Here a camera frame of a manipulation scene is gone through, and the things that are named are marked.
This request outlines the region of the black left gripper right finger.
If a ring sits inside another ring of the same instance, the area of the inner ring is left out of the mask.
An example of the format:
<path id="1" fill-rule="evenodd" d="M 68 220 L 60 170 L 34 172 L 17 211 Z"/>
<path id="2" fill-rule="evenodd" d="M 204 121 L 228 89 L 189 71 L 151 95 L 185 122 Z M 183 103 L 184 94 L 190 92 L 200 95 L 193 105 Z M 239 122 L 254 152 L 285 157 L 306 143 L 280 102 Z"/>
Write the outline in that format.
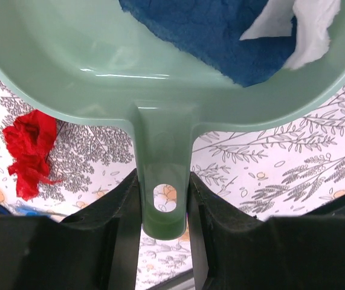
<path id="1" fill-rule="evenodd" d="M 189 181 L 196 289 L 345 289 L 345 195 L 260 221 Z"/>

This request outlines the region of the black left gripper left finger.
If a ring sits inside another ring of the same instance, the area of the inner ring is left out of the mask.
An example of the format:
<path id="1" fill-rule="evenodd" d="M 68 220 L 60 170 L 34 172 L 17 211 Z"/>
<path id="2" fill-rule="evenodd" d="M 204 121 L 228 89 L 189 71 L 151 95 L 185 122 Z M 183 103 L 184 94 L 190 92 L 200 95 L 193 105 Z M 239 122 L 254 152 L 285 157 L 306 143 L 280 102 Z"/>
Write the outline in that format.
<path id="1" fill-rule="evenodd" d="M 0 216 L 0 289 L 134 289 L 140 230 L 134 173 L 62 222 Z"/>

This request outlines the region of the green plastic dustpan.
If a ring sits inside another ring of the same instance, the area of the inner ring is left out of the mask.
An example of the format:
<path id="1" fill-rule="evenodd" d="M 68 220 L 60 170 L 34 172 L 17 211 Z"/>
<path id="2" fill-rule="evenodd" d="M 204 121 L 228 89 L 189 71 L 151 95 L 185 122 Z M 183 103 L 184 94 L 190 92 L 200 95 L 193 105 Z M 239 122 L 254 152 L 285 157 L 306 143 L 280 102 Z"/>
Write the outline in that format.
<path id="1" fill-rule="evenodd" d="M 251 132 L 313 111 L 345 84 L 345 1 L 329 51 L 242 88 L 156 38 L 117 1 L 0 1 L 0 79 L 60 120 L 126 131 L 135 147 L 143 230 L 185 232 L 193 142 Z"/>

